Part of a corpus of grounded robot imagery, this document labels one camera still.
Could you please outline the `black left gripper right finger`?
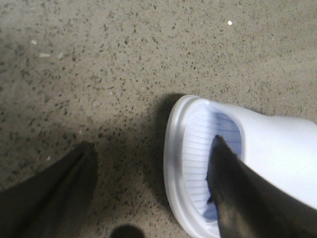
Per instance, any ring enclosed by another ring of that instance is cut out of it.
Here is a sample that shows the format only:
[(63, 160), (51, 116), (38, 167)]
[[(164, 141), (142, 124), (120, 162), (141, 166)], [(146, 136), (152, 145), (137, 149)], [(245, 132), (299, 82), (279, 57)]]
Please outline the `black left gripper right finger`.
[(212, 140), (206, 176), (222, 238), (315, 238), (317, 211), (251, 170), (224, 138)]

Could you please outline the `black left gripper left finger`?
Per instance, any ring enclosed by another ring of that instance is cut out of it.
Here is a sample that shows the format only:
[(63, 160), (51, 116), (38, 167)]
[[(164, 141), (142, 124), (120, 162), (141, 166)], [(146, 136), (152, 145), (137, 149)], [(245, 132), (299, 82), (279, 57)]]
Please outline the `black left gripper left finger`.
[(78, 238), (97, 178), (94, 145), (76, 145), (35, 176), (1, 191), (0, 236)]

